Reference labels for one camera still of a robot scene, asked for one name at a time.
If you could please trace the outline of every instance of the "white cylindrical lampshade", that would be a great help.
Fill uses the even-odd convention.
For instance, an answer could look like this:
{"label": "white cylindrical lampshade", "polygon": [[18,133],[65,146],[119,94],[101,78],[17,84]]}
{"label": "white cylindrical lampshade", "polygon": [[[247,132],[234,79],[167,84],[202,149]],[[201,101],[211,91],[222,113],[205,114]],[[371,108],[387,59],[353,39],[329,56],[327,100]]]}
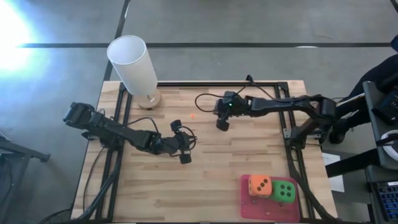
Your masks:
{"label": "white cylindrical lampshade", "polygon": [[130,94],[151,95],[156,91],[156,73],[141,38],[119,37],[111,42],[107,55]]}

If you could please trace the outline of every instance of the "dice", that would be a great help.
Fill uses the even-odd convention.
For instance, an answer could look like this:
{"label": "dice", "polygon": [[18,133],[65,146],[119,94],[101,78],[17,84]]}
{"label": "dice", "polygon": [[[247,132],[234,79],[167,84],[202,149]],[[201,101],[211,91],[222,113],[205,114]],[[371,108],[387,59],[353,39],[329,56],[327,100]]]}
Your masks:
{"label": "dice", "polygon": [[276,202],[293,203],[296,198],[294,184],[284,180],[273,180],[272,194],[269,198]]}
{"label": "dice", "polygon": [[249,194],[257,197],[269,197],[272,193],[271,178],[267,175],[249,177]]}

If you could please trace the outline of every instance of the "green dice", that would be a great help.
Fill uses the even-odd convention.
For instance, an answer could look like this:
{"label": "green dice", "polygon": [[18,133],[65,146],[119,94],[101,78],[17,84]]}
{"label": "green dice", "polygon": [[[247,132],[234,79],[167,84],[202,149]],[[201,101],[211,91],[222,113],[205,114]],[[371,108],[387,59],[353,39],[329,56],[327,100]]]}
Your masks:
{"label": "green dice", "polygon": [[269,198],[276,202],[293,203],[296,198],[294,184],[284,180],[272,180],[272,194]]}

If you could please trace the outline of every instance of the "lamp base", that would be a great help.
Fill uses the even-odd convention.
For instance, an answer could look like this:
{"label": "lamp base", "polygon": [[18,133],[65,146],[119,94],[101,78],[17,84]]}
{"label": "lamp base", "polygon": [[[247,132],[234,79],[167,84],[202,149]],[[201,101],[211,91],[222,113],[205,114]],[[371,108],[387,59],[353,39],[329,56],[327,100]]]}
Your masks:
{"label": "lamp base", "polygon": [[162,101],[162,95],[160,91],[156,89],[155,93],[146,96],[134,96],[134,101],[137,102],[138,106],[145,110],[153,110],[160,105]]}

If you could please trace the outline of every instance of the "bright light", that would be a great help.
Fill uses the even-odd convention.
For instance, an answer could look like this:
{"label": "bright light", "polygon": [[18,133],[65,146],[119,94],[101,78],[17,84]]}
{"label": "bright light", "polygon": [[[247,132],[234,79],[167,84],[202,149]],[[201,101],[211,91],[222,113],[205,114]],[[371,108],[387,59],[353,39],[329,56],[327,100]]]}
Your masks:
{"label": "bright light", "polygon": [[0,68],[15,70],[26,63],[30,50],[17,46],[30,41],[28,25],[10,3],[0,0]]}

